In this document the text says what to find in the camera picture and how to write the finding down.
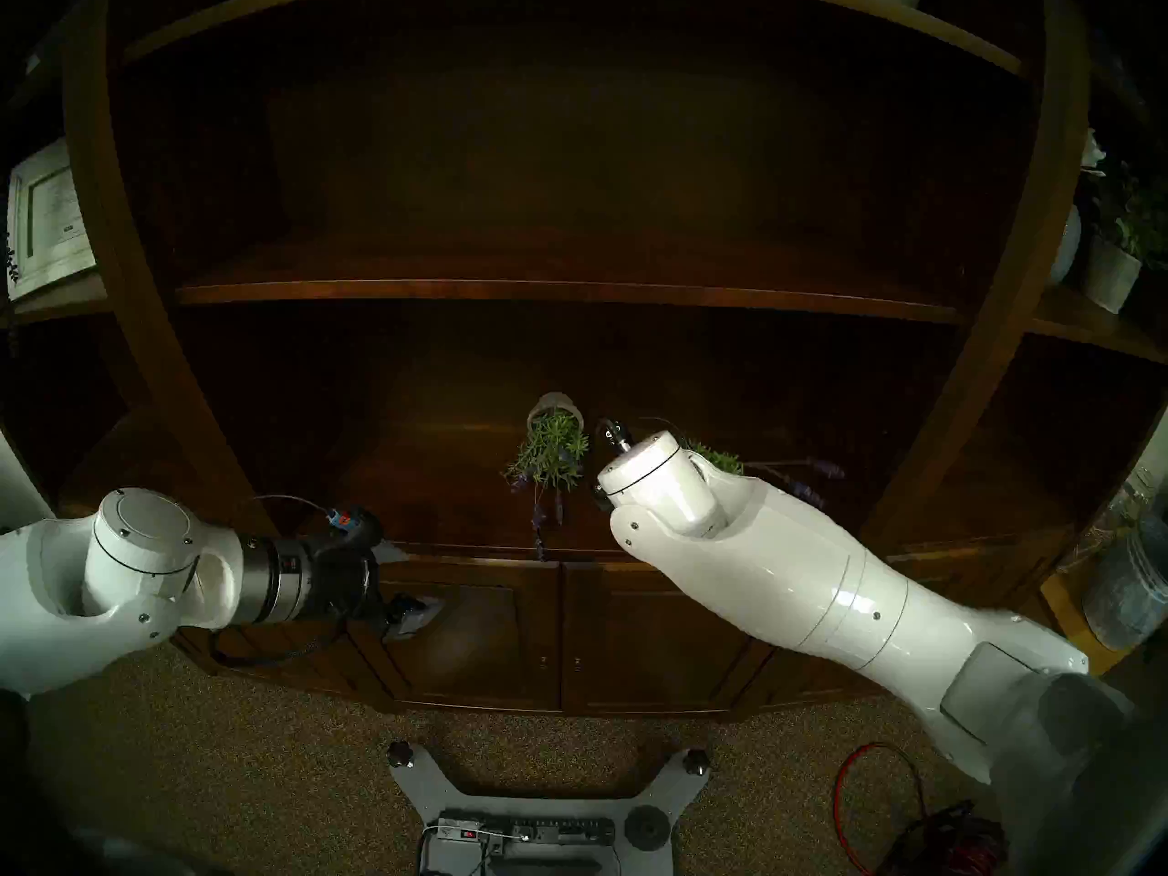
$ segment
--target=white flower pot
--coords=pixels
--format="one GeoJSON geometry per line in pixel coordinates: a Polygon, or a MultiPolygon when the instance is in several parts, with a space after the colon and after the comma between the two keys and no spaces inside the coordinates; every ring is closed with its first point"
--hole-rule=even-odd
{"type": "Polygon", "coordinates": [[[527,431],[531,432],[531,420],[541,413],[548,413],[549,411],[555,410],[568,411],[571,413],[572,417],[579,420],[580,432],[584,432],[584,415],[582,415],[579,408],[572,403],[572,399],[563,392],[547,392],[540,396],[540,401],[535,403],[535,408],[533,408],[530,413],[527,416],[527,431]]]}
{"type": "Polygon", "coordinates": [[[1083,293],[1106,311],[1119,313],[1140,274],[1140,262],[1098,235],[1091,239],[1091,257],[1083,293]]]}

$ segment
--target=green leaves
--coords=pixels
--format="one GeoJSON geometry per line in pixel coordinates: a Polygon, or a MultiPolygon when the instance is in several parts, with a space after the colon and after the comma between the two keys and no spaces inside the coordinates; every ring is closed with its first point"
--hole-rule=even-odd
{"type": "Polygon", "coordinates": [[[527,440],[503,477],[513,489],[529,481],[571,489],[579,482],[588,449],[588,437],[580,431],[576,415],[556,409],[531,420],[527,440]]]}
{"type": "Polygon", "coordinates": [[[1141,185],[1126,162],[1107,165],[1106,175],[1092,179],[1103,236],[1145,265],[1163,269],[1168,257],[1168,179],[1141,185]]]}
{"type": "Polygon", "coordinates": [[[686,449],[689,449],[691,452],[697,452],[711,465],[717,467],[719,471],[725,471],[728,474],[741,474],[743,470],[745,470],[736,454],[730,454],[729,452],[715,452],[708,445],[702,445],[701,443],[693,442],[691,439],[686,440],[686,449]]]}

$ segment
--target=metal base plate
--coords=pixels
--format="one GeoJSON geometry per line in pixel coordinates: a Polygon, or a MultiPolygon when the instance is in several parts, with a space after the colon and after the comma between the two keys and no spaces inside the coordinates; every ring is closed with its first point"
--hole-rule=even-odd
{"type": "MultiPolygon", "coordinates": [[[[695,766],[691,758],[689,766],[691,772],[687,771],[686,757],[691,751],[681,751],[665,764],[656,778],[635,798],[599,800],[494,798],[464,794],[450,783],[425,748],[411,745],[410,750],[412,758],[409,763],[404,763],[404,758],[409,756],[405,755],[398,760],[403,765],[395,765],[391,772],[397,786],[409,798],[426,826],[437,823],[438,818],[449,811],[464,811],[501,820],[609,819],[616,825],[616,840],[612,846],[535,844],[496,839],[493,844],[495,847],[501,844],[502,853],[501,856],[487,860],[486,871],[492,876],[515,872],[516,869],[509,864],[523,862],[545,863],[545,867],[534,867],[531,872],[544,871],[549,876],[556,872],[554,864],[563,863],[565,867],[571,867],[572,862],[577,862],[576,865],[584,864],[580,872],[603,876],[672,876],[673,842],[666,841],[653,850],[640,850],[626,837],[625,820],[638,807],[655,807],[665,814],[669,828],[673,829],[682,811],[705,787],[710,778],[708,762],[707,765],[695,766]],[[502,865],[496,869],[492,867],[493,861],[502,865]]],[[[438,839],[436,833],[431,832],[423,854],[423,870],[467,876],[472,871],[477,872],[475,868],[481,855],[482,848],[478,842],[438,839]]]]}

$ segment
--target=brown carpet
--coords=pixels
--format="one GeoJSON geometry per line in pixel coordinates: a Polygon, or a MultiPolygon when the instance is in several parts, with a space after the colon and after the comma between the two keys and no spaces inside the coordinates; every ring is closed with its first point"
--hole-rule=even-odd
{"type": "MultiPolygon", "coordinates": [[[[709,785],[680,830],[684,874],[844,874],[830,785],[857,744],[889,741],[917,762],[932,808],[979,786],[933,751],[898,702],[802,707],[718,724],[417,711],[209,677],[169,646],[29,704],[30,763],[71,821],[241,876],[413,872],[417,814],[384,760],[424,743],[464,791],[635,793],[669,752],[710,751],[709,785]]],[[[854,767],[846,823],[874,867],[915,818],[903,764],[854,767]]]]}

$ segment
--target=purple flower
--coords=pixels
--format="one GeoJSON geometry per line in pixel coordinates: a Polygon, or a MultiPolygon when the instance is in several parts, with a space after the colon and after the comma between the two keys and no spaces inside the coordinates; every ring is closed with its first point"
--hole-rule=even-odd
{"type": "Polygon", "coordinates": [[[807,505],[815,506],[815,508],[822,508],[826,505],[823,496],[807,486],[807,484],[800,484],[798,480],[791,481],[791,492],[797,499],[801,499],[807,505]]]}
{"type": "Polygon", "coordinates": [[[844,478],[843,468],[837,464],[832,464],[830,461],[825,461],[820,458],[808,458],[807,463],[819,471],[828,480],[842,480],[844,478]]]}

